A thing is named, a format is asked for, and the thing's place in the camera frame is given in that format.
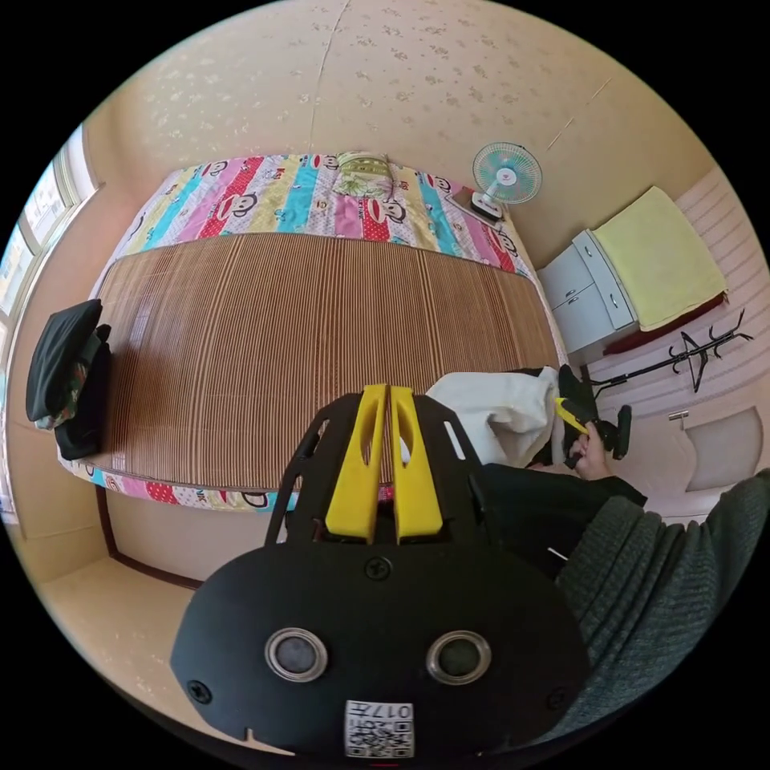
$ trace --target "black coat rack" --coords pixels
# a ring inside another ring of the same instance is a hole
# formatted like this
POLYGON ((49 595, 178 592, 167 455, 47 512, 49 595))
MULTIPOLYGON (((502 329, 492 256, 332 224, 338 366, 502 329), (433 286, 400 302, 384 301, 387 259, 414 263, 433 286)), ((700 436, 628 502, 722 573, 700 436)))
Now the black coat rack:
POLYGON ((690 367, 690 377, 692 378, 693 392, 697 393, 698 389, 700 388, 700 381, 703 378, 703 370, 706 368, 706 364, 709 361, 709 357, 708 357, 709 351, 713 351, 714 356, 718 359, 721 359, 722 356, 719 354, 719 348, 724 343, 730 342, 730 340, 737 339, 738 337, 741 337, 742 339, 754 339, 750 334, 744 334, 743 332, 738 331, 741 321, 744 320, 745 312, 746 312, 746 309, 743 308, 740 311, 740 316, 738 317, 738 323, 736 323, 736 325, 732 329, 730 329, 729 331, 726 331, 724 334, 721 334, 719 337, 714 336, 713 324, 709 326, 708 336, 710 340, 705 345, 696 344, 695 340, 689 334, 682 331, 680 332, 680 334, 682 335, 682 340, 684 341, 684 350, 681 353, 675 353, 674 346, 671 345, 671 347, 669 347, 668 349, 669 358, 665 361, 654 363, 650 367, 637 369, 636 371, 629 372, 627 375, 618 375, 616 377, 611 377, 610 379, 591 379, 590 380, 591 385, 599 388, 594 394, 594 398, 596 398, 602 391, 605 391, 608 387, 623 385, 623 383, 627 383, 628 380, 634 377, 645 375, 650 371, 655 371, 656 369, 663 369, 664 367, 672 367, 674 369, 674 373, 679 374, 679 369, 677 369, 676 367, 678 364, 683 363, 685 361, 687 361, 687 364, 690 367), (695 372, 695 368, 692 366, 692 359, 695 356, 698 356, 700 359, 697 373, 695 372))

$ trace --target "lens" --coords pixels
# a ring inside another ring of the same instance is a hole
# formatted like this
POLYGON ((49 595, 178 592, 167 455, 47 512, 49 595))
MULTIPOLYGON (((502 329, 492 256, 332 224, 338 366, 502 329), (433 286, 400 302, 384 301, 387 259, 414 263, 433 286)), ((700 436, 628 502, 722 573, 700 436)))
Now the lens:
POLYGON ((265 644, 268 666, 289 682, 312 682, 325 670, 328 655, 323 642, 303 628, 276 631, 265 644))
POLYGON ((279 665, 292 674, 307 673, 318 660, 313 645, 298 636, 280 642, 275 648, 275 658, 279 665))
POLYGON ((450 631, 428 650, 428 673, 442 684, 470 684, 489 668, 492 652, 484 637, 473 631, 450 631))

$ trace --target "gray sweater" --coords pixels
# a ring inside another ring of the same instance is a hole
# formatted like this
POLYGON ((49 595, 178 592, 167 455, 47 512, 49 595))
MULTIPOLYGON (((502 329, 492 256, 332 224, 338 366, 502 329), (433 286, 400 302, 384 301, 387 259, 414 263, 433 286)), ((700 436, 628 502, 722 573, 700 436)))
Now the gray sweater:
POLYGON ((608 716, 695 648, 751 560, 770 509, 770 469, 724 493, 706 521, 667 526, 623 497, 597 513, 559 575, 591 661, 586 687, 536 743, 608 716))

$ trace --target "dark red cloth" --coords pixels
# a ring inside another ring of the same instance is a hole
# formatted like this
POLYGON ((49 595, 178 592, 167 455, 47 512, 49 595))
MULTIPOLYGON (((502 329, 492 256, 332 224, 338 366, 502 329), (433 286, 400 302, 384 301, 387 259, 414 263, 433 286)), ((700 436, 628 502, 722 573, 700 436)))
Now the dark red cloth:
POLYGON ((667 323, 665 326, 661 326, 658 329, 652 331, 635 331, 633 334, 629 334, 623 339, 611 342, 605 349, 604 355, 617 355, 618 353, 625 353, 626 351, 632 351, 634 348, 646 345, 648 342, 652 342, 658 337, 662 337, 668 334, 670 331, 679 329, 680 326, 684 326, 690 321, 695 321, 696 318, 700 318, 705 315, 709 310, 714 310, 715 307, 719 307, 726 299, 724 293, 717 294, 716 297, 710 299, 708 302, 704 302, 702 305, 696 307, 694 310, 690 310, 689 313, 680 315, 677 319, 671 323, 667 323))

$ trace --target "sticker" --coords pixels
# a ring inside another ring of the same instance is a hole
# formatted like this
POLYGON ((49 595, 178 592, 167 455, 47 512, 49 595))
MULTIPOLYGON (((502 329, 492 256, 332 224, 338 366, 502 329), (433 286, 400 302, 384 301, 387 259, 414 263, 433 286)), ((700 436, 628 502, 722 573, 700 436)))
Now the sticker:
POLYGON ((406 759, 415 755, 411 703, 349 700, 345 706, 345 756, 406 759))

